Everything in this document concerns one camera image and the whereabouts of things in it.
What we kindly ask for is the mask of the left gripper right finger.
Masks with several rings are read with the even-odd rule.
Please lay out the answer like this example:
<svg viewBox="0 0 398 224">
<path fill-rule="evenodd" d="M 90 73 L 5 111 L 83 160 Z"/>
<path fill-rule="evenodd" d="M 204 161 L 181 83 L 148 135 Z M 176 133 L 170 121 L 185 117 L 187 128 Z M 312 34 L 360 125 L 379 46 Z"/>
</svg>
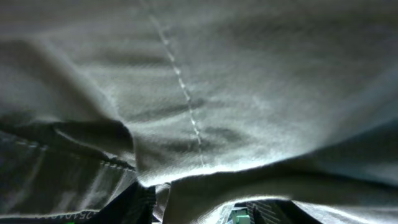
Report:
<svg viewBox="0 0 398 224">
<path fill-rule="evenodd" d="M 237 203 L 231 224 L 321 224 L 291 201 L 255 200 Z"/>
</svg>

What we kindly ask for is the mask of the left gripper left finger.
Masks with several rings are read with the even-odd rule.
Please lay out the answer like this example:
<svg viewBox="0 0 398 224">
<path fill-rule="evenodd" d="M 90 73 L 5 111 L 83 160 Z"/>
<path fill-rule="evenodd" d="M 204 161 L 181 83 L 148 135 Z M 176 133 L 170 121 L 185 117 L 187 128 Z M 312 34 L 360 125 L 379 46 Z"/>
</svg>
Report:
<svg viewBox="0 0 398 224">
<path fill-rule="evenodd" d="M 155 187 L 134 182 L 84 224 L 151 224 Z"/>
</svg>

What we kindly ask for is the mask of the khaki green shorts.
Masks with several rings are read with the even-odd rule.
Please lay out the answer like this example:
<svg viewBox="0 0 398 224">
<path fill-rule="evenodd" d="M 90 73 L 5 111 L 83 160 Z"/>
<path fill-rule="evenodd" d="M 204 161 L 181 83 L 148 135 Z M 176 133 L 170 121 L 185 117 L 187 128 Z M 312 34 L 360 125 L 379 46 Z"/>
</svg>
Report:
<svg viewBox="0 0 398 224">
<path fill-rule="evenodd" d="M 2 1 L 1 217 L 291 201 L 397 222 L 396 1 Z"/>
</svg>

